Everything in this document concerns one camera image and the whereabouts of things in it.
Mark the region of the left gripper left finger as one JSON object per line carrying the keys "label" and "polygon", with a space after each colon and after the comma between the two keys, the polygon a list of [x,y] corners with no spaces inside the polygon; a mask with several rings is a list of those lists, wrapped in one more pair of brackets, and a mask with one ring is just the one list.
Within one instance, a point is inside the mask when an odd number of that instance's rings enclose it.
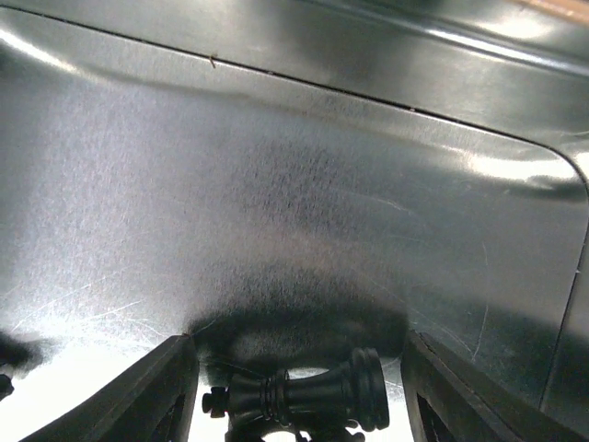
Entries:
{"label": "left gripper left finger", "polygon": [[186,441],[199,380],[193,339],[174,335],[28,441]]}

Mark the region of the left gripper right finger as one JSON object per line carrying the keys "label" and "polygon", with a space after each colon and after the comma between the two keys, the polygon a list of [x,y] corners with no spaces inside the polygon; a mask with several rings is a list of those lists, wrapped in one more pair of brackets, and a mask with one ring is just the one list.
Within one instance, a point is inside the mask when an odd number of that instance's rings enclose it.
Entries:
{"label": "left gripper right finger", "polygon": [[438,343],[409,331],[402,382],[415,441],[586,441]]}

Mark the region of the black king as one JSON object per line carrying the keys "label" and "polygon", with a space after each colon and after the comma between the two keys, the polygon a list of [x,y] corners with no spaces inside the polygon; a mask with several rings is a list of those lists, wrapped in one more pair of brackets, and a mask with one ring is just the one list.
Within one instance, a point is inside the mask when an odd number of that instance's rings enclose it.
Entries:
{"label": "black king", "polygon": [[202,396],[202,411],[229,418],[230,428],[258,426],[309,431],[323,425],[358,424],[365,432],[389,426],[386,383],[377,351],[355,348],[345,362],[307,378],[286,369],[269,378],[231,377],[228,387]]}

